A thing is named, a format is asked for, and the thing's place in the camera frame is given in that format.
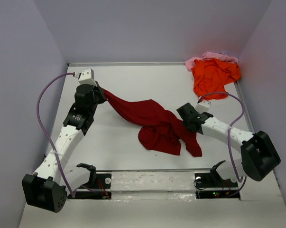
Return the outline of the dark red t shirt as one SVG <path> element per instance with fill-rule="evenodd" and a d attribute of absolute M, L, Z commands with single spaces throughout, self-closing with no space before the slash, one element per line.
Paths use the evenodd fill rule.
<path fill-rule="evenodd" d="M 147 150 L 179 156 L 182 140 L 193 157 L 201 157 L 202 149 L 196 133 L 188 131 L 171 111 L 152 99 L 130 102 L 104 90 L 112 108 L 126 121 L 141 126 L 138 140 Z"/>

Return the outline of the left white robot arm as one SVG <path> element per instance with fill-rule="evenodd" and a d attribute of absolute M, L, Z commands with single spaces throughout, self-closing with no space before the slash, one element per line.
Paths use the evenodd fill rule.
<path fill-rule="evenodd" d="M 34 173 L 22 179 L 26 203 L 54 213 L 62 210 L 68 195 L 74 197 L 79 187 L 90 188 L 97 181 L 93 165 L 80 163 L 68 174 L 64 168 L 92 125 L 97 106 L 106 98 L 98 82 L 92 81 L 80 84 L 74 99 L 54 147 Z"/>

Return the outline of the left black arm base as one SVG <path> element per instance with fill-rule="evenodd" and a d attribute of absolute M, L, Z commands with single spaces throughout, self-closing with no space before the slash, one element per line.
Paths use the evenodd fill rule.
<path fill-rule="evenodd" d="M 112 174 L 98 172 L 96 167 L 86 163 L 79 163 L 67 174 L 74 195 L 67 193 L 71 200 L 110 200 Z"/>

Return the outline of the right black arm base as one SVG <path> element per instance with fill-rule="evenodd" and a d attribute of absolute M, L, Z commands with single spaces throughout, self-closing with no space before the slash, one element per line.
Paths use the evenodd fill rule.
<path fill-rule="evenodd" d="M 214 165 L 208 172 L 194 174 L 193 185 L 196 189 L 196 199 L 240 199 L 239 186 L 231 179 L 223 180 L 217 173 L 221 161 Z"/>

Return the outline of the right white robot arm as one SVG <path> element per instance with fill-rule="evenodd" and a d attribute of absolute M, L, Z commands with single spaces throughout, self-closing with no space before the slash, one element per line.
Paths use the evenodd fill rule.
<path fill-rule="evenodd" d="M 221 186 L 228 179 L 245 177 L 261 181 L 281 163 L 269 135 L 264 131 L 252 133 L 231 127 L 208 112 L 198 112 L 190 103 L 178 108 L 177 112 L 187 130 L 227 144 L 230 156 L 232 149 L 240 153 L 240 159 L 231 158 L 213 166 L 209 180 L 214 186 Z"/>

